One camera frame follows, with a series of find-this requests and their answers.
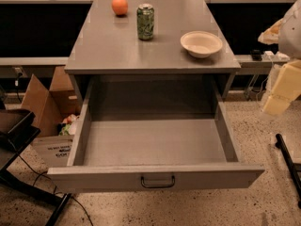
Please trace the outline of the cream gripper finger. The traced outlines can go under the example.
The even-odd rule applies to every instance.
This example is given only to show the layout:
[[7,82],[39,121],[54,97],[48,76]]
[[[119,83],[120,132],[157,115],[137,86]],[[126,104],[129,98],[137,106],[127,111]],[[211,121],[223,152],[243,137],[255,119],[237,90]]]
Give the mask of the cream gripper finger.
[[258,37],[258,41],[263,44],[278,44],[279,30],[282,25],[282,19],[276,21],[272,26],[266,29]]
[[270,116],[281,115],[300,95],[301,60],[293,60],[282,66],[275,64],[261,98],[261,111]]

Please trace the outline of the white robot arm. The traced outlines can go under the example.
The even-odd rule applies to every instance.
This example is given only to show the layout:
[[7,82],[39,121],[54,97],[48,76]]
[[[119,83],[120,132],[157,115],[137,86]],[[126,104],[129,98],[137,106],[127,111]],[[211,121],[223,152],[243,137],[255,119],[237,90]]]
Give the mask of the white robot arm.
[[280,53],[290,60],[282,66],[272,66],[261,97],[261,112],[281,115],[301,95],[301,0],[258,37],[264,44],[278,44]]

